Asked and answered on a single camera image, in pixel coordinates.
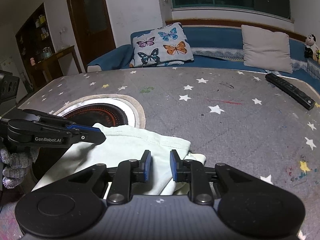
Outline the grey gloved hand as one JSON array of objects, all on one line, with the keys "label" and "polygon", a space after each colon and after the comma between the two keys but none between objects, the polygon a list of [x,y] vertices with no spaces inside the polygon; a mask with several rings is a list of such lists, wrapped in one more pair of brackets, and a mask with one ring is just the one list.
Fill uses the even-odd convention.
[{"label": "grey gloved hand", "polygon": [[2,184],[6,189],[14,189],[24,181],[38,158],[39,150],[38,147],[26,147],[25,151],[14,153],[1,143],[1,162],[4,164]]}]

